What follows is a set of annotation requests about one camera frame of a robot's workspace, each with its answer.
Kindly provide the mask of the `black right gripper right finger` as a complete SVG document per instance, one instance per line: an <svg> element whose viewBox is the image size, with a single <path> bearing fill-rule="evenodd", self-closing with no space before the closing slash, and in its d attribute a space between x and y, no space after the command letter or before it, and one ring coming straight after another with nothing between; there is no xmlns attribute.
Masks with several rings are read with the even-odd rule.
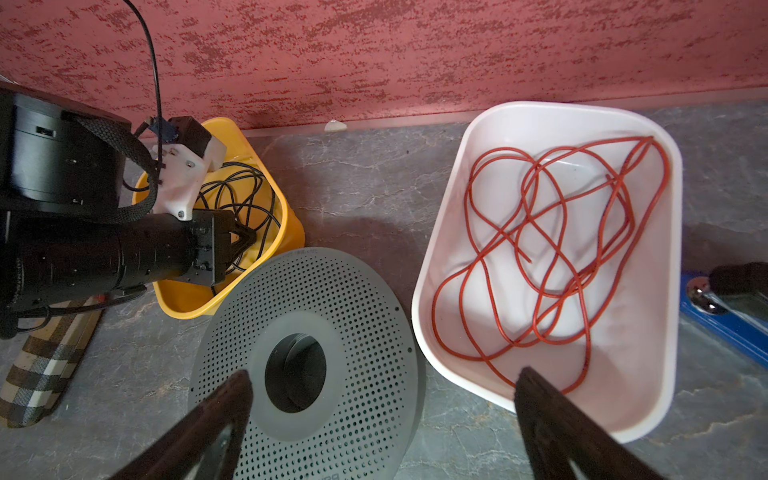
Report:
<svg viewBox="0 0 768 480"><path fill-rule="evenodd" d="M514 403L536 479L659 479L531 367L521 370Z"/></svg>

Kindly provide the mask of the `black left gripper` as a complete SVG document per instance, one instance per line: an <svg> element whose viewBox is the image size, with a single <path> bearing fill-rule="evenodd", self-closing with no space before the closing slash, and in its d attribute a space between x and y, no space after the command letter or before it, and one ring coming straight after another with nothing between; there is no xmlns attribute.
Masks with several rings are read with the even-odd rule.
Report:
<svg viewBox="0 0 768 480"><path fill-rule="evenodd" d="M213 286L256 240L256 230L220 210L120 225L23 220L1 244L1 309L26 312L165 280Z"/></svg>

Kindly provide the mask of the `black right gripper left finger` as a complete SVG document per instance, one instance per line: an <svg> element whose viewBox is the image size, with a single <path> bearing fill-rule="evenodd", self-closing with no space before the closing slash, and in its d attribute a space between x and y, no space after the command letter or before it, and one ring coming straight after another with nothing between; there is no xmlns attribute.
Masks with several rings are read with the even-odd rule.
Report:
<svg viewBox="0 0 768 480"><path fill-rule="evenodd" d="M114 479L231 479L253 401L245 370L233 373Z"/></svg>

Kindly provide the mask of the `grey perforated cable spool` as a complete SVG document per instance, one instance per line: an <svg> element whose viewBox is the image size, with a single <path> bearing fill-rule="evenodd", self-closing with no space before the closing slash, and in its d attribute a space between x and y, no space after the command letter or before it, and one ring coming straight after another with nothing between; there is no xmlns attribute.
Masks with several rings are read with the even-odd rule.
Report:
<svg viewBox="0 0 768 480"><path fill-rule="evenodd" d="M365 262L303 248L249 273L208 324L189 405L239 370L253 399L236 478L396 475L420 415L417 351L397 297Z"/></svg>

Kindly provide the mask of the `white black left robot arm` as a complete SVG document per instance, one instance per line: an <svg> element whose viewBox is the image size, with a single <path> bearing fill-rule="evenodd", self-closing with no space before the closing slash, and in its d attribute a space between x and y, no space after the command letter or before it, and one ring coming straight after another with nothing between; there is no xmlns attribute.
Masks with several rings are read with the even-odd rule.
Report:
<svg viewBox="0 0 768 480"><path fill-rule="evenodd" d="M189 116L155 119L161 158L127 120L13 84L1 89L1 317L58 316L147 284L221 283L257 239L232 207L198 209L225 145Z"/></svg>

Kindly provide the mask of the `yellow plastic tub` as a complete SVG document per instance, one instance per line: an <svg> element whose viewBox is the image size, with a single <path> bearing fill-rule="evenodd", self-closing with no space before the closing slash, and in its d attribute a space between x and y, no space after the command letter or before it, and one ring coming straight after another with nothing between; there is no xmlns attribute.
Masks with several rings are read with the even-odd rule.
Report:
<svg viewBox="0 0 768 480"><path fill-rule="evenodd" d="M253 244L244 254L238 268L213 288L176 280L158 281L153 284L161 309L178 320L213 315L227 295L245 279L247 274L272 256L305 246L305 232L301 222L275 179L235 122L219 117L204 121L202 126L226 146L228 162L249 165L264 175L265 185L269 189L262 189L257 193L253 203L259 208L271 210L275 218L270 219L257 208L253 210L248 225L258 231L259 238L266 240L259 240Z"/></svg>

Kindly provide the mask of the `white plastic tray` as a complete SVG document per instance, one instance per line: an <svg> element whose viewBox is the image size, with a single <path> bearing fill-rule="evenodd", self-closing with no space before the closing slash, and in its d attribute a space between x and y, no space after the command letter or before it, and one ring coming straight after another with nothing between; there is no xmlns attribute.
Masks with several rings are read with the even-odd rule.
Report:
<svg viewBox="0 0 768 480"><path fill-rule="evenodd" d="M446 379L512 409L532 367L616 440L673 396L682 155L625 110L509 102L467 127L412 322Z"/></svg>

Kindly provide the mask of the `plaid fabric glasses case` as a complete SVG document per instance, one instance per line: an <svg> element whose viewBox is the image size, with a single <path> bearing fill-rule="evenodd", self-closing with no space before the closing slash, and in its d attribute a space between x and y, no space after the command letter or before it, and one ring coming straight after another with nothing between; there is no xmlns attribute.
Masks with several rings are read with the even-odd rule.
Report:
<svg viewBox="0 0 768 480"><path fill-rule="evenodd" d="M56 315L31 333L1 388L3 427L29 427L53 413L101 317L100 310Z"/></svg>

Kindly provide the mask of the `blue stapler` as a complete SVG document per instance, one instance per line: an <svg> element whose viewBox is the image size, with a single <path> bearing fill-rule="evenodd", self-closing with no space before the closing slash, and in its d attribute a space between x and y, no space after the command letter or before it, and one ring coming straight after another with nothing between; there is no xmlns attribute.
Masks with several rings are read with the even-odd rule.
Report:
<svg viewBox="0 0 768 480"><path fill-rule="evenodd" d="M767 366L767 264L725 265L681 275L680 310L762 367Z"/></svg>

